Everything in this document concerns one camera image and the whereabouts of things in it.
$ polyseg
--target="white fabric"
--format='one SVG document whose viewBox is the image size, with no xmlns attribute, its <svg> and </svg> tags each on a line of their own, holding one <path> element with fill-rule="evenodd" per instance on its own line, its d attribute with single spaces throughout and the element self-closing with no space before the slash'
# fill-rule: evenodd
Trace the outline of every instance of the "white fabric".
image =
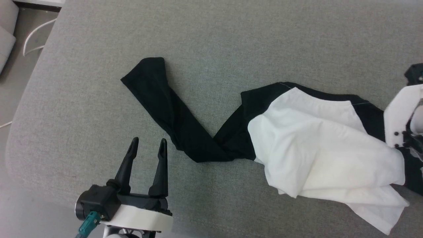
<svg viewBox="0 0 423 238">
<path fill-rule="evenodd" d="M 280 194 L 347 204 L 389 234 L 408 202 L 402 154 L 369 136 L 349 101 L 314 98 L 297 88 L 248 124 L 256 162 Z"/>
<path fill-rule="evenodd" d="M 423 94 L 423 87 L 420 89 L 420 93 Z M 414 134 L 423 133 L 423 98 L 420 99 L 419 104 L 414 109 L 413 115 L 410 120 L 410 130 Z"/>
</svg>

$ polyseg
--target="gray fabric surface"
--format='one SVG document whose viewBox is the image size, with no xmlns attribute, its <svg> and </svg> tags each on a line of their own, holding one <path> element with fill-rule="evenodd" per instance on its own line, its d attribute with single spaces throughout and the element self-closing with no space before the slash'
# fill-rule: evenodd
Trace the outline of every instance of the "gray fabric surface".
<svg viewBox="0 0 423 238">
<path fill-rule="evenodd" d="M 70 0 L 31 76 L 6 149 L 9 173 L 43 198 L 73 207 L 114 176 L 140 137 L 133 192 L 146 193 L 164 131 L 120 79 L 162 56 L 170 85 L 214 134 L 239 93 L 292 81 L 351 93 L 384 108 L 423 61 L 418 0 Z M 419 237 L 423 197 L 392 237 Z M 196 164 L 169 144 L 175 232 L 197 237 L 384 237 L 346 205 L 280 196 L 248 160 Z"/>
</svg>

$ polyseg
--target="black fabric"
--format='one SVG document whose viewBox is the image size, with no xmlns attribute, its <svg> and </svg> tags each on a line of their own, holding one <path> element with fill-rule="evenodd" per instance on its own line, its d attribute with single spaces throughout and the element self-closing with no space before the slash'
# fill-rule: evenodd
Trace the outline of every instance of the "black fabric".
<svg viewBox="0 0 423 238">
<path fill-rule="evenodd" d="M 421 168 L 423 162 L 410 154 L 410 150 L 405 147 L 398 148 L 404 156 L 405 183 L 404 186 L 411 191 L 423 196 L 423 175 Z"/>
<path fill-rule="evenodd" d="M 169 87 L 163 58 L 145 58 L 122 82 L 170 136 L 178 150 L 195 162 L 232 161 Z"/>
<path fill-rule="evenodd" d="M 351 101 L 367 133 L 385 140 L 383 111 L 356 95 L 319 92 L 295 83 L 274 83 L 241 93 L 242 105 L 228 118 L 214 138 L 201 126 L 188 107 L 169 87 L 163 58 L 145 58 L 122 82 L 170 136 L 178 150 L 196 162 L 255 159 L 247 130 L 248 122 L 291 88 L 323 100 Z"/>
</svg>

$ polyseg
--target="black and white shirt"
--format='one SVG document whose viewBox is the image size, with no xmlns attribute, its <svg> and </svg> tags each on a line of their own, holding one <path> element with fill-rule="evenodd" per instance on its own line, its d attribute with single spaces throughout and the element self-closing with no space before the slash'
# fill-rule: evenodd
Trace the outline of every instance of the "black and white shirt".
<svg viewBox="0 0 423 238">
<path fill-rule="evenodd" d="M 384 143 L 383 111 L 357 95 L 295 83 L 245 91 L 211 137 L 169 87 L 163 58 L 143 59 L 122 82 L 196 162 L 262 163 L 280 194 L 345 203 L 385 234 L 408 206 L 390 186 L 404 184 L 404 158 Z"/>
</svg>

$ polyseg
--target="floor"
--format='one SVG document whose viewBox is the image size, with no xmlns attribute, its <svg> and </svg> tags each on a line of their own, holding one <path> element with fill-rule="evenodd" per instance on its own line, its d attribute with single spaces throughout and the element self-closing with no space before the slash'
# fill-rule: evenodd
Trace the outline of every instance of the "floor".
<svg viewBox="0 0 423 238">
<path fill-rule="evenodd" d="M 12 120 L 26 84 L 41 51 L 22 55 L 27 35 L 40 24 L 56 18 L 58 13 L 20 9 L 15 28 L 16 43 L 0 74 L 0 125 Z M 27 50 L 43 45 L 52 26 L 33 35 Z M 5 170 L 4 152 L 9 127 L 0 128 L 0 231 L 2 238 L 69 237 L 73 238 L 81 225 L 73 209 L 47 203 L 12 183 Z M 102 237 L 98 227 L 90 238 Z"/>
</svg>

